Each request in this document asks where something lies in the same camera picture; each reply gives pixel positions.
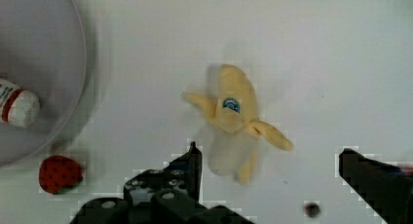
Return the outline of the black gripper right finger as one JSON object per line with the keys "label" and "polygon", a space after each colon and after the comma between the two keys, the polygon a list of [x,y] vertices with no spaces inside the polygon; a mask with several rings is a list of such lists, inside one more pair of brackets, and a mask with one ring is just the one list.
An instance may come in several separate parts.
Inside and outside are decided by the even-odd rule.
{"label": "black gripper right finger", "polygon": [[412,171],[346,148],[339,155],[338,172],[387,224],[412,224]]}

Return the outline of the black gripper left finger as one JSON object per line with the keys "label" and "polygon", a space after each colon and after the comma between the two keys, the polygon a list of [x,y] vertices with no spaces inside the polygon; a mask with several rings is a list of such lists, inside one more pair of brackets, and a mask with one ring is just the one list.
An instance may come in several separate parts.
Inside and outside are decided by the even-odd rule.
{"label": "black gripper left finger", "polygon": [[200,196],[203,155],[192,141],[186,153],[169,162],[165,168],[147,169],[124,185],[124,199],[132,205],[150,202],[162,190],[172,189],[194,200]]}

